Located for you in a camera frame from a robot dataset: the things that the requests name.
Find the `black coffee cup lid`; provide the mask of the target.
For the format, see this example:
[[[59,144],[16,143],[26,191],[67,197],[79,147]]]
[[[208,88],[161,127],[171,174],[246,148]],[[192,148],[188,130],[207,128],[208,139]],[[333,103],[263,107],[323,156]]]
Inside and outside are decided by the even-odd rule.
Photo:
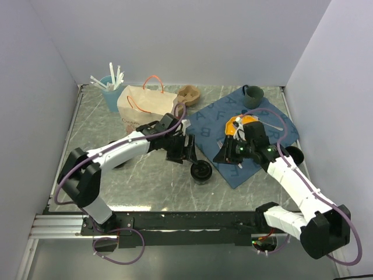
[[[194,179],[200,179],[200,180],[210,179],[212,176],[212,167],[207,161],[200,160],[198,170],[191,171],[191,176]]]

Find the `brown paper takeout bag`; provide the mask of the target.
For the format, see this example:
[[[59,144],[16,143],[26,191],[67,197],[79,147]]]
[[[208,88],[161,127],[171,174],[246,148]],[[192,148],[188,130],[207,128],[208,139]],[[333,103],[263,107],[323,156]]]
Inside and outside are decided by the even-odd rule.
[[[166,113],[171,113],[177,104],[177,94],[160,90],[151,90],[142,86],[128,85],[117,100],[120,118],[127,133],[140,125],[159,121]]]

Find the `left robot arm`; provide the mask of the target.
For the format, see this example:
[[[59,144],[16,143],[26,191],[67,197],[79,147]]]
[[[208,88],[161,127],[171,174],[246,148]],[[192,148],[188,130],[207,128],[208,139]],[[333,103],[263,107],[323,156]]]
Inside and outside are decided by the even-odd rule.
[[[76,148],[59,174],[57,189],[63,190],[73,204],[92,218],[101,234],[110,234],[118,223],[115,212],[100,197],[102,175],[132,158],[159,149],[166,151],[167,161],[196,163],[195,139],[186,133],[189,126],[189,120],[167,113],[161,120],[141,125],[106,146],[89,151]]]

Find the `dark takeout coffee cup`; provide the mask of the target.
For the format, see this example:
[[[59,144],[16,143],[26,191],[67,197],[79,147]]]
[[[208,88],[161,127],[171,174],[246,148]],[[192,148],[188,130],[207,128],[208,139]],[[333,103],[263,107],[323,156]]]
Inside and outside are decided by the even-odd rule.
[[[209,179],[207,179],[207,180],[194,179],[194,182],[195,182],[195,184],[197,184],[199,186],[202,186],[202,185],[207,184],[209,182]]]

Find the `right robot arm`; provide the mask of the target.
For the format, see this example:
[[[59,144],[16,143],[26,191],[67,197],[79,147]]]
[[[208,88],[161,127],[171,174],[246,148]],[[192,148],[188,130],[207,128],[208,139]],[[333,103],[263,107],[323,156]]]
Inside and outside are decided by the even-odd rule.
[[[252,159],[282,186],[300,210],[294,213],[275,203],[262,205],[255,219],[260,232],[280,229],[299,240],[314,259],[349,244],[349,210],[327,199],[281,145],[271,144],[260,121],[251,117],[232,118],[226,124],[225,135],[213,161],[240,165],[244,159]]]

